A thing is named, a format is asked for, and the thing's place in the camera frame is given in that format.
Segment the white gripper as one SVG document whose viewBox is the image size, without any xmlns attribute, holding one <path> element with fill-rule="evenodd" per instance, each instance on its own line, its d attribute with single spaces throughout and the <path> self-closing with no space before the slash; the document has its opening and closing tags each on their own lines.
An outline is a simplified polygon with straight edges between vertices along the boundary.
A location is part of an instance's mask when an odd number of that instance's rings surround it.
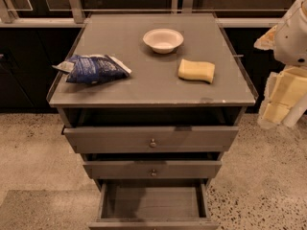
<svg viewBox="0 0 307 230">
<path fill-rule="evenodd" d="M 277 26 L 274 25 L 254 43 L 259 50 L 273 50 Z M 258 124 L 262 128 L 284 125 L 283 120 L 295 104 L 307 94 L 307 67 L 286 65 L 279 73 L 270 73 L 264 100 L 260 105 Z"/>
</svg>

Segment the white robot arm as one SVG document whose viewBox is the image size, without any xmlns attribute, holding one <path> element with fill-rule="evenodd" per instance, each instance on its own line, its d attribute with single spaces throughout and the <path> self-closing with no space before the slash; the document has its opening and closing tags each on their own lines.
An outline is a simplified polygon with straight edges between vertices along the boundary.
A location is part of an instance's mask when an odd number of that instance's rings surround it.
<svg viewBox="0 0 307 230">
<path fill-rule="evenodd" d="M 307 109 L 307 0 L 295 0 L 254 47 L 273 50 L 274 58 L 285 65 L 267 79 L 258 124 L 266 129 L 293 127 Z"/>
</svg>

